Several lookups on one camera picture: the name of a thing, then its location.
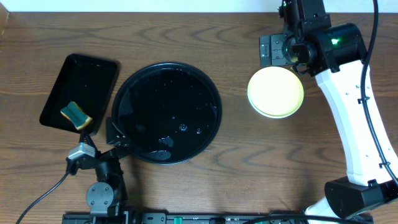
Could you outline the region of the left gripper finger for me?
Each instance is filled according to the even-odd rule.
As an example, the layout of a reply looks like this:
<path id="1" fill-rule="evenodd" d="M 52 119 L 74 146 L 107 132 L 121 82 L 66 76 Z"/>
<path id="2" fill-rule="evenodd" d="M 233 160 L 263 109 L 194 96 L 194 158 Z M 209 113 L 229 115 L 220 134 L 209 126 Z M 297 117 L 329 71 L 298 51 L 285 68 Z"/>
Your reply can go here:
<path id="1" fill-rule="evenodd" d="M 85 144 L 93 147 L 96 151 L 96 146 L 95 146 L 91 136 L 85 131 L 82 131 L 80 133 L 79 143 L 85 143 Z"/>
<path id="2" fill-rule="evenodd" d="M 115 147 L 128 147 L 130 145 L 129 139 L 111 117 L 106 118 L 106 143 Z"/>

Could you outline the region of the light blue plate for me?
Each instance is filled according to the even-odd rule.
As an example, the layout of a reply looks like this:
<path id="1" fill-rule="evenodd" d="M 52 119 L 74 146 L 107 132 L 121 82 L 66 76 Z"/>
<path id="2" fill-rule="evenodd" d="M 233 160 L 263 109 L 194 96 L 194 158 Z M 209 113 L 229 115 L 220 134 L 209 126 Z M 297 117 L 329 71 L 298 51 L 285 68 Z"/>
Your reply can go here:
<path id="1" fill-rule="evenodd" d="M 248 94 L 249 104 L 254 111 L 266 118 L 282 119 L 296 113 L 303 103 L 299 96 L 257 96 Z"/>

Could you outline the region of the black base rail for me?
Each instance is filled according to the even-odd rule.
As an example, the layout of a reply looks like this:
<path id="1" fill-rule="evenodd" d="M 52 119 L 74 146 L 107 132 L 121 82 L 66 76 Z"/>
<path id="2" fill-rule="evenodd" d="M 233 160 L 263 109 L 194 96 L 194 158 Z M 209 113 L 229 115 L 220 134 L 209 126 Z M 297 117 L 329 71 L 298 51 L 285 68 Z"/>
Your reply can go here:
<path id="1" fill-rule="evenodd" d="M 272 213 L 265 216 L 255 215 L 189 215 L 166 213 L 143 213 L 131 215 L 126 212 L 116 217 L 91 217 L 89 214 L 64 214 L 62 224 L 90 224 L 90 223 L 125 223 L 125 224 L 297 224 L 321 223 L 320 220 L 299 220 L 283 218 L 283 213 Z"/>

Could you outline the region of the black round tray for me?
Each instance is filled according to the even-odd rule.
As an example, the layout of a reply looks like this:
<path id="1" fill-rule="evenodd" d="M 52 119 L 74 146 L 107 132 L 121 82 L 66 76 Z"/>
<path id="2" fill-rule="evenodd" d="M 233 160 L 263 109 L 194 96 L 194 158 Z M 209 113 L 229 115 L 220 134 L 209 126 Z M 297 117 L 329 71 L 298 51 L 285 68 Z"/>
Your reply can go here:
<path id="1" fill-rule="evenodd" d="M 221 97 L 200 69 L 157 63 L 121 85 L 111 118 L 129 139 L 131 155 L 153 164 L 178 164 L 199 155 L 215 138 Z"/>

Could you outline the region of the green and yellow sponge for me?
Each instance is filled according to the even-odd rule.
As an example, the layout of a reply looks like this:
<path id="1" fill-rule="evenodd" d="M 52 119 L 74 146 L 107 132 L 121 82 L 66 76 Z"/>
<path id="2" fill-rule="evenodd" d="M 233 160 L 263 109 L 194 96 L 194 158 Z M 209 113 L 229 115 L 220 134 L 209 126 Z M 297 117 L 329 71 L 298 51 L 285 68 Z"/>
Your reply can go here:
<path id="1" fill-rule="evenodd" d="M 93 120 L 93 118 L 84 113 L 81 107 L 74 101 L 69 102 L 60 112 L 78 131 L 87 127 Z"/>

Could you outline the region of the black rectangular tray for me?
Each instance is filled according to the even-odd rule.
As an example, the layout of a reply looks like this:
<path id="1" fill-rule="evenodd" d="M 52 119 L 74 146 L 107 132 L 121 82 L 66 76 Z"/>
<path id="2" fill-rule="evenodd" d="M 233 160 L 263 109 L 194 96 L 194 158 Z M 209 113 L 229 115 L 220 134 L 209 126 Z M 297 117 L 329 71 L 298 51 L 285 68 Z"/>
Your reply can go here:
<path id="1" fill-rule="evenodd" d="M 66 57 L 52 91 L 41 112 L 44 126 L 79 133 L 60 112 L 74 101 L 85 114 L 93 118 L 85 128 L 95 135 L 100 126 L 119 75 L 119 62 L 82 54 Z"/>

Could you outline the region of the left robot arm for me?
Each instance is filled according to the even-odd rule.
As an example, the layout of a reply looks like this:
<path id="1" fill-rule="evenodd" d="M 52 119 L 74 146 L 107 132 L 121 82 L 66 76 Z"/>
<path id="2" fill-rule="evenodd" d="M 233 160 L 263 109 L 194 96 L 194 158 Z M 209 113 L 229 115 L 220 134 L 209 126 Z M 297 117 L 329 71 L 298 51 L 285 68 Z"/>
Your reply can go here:
<path id="1" fill-rule="evenodd" d="M 70 150 L 66 161 L 66 171 L 76 175 L 78 170 L 94 169 L 97 182 L 90 186 L 86 193 L 86 202 L 90 207 L 88 223 L 123 223 L 128 220 L 124 211 L 127 191 L 119 160 L 124 153 L 114 147 L 100 152 L 85 128 L 91 123 L 74 121 L 72 124 L 80 132 L 77 146 Z"/>

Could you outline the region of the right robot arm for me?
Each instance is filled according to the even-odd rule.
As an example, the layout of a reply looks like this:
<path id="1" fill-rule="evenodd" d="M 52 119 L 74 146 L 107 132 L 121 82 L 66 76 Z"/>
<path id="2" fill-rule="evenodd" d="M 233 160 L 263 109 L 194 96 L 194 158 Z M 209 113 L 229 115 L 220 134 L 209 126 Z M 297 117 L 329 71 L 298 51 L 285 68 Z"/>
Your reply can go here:
<path id="1" fill-rule="evenodd" d="M 320 0 L 282 1 L 280 34 L 259 39 L 265 68 L 293 69 L 316 79 L 333 113 L 345 152 L 346 175 L 329 181 L 325 195 L 300 223 L 371 223 L 366 215 L 397 200 L 397 154 L 382 123 L 370 80 L 372 44 L 355 24 L 331 24 Z"/>

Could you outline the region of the yellow plate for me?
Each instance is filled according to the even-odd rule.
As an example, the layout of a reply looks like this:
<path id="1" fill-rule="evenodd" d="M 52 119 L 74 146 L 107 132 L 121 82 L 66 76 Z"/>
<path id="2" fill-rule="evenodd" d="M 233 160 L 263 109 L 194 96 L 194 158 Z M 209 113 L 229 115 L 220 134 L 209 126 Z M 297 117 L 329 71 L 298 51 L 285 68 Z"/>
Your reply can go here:
<path id="1" fill-rule="evenodd" d="M 247 95 L 252 96 L 299 96 L 303 95 L 302 82 L 290 70 L 282 67 L 266 67 L 250 79 Z"/>

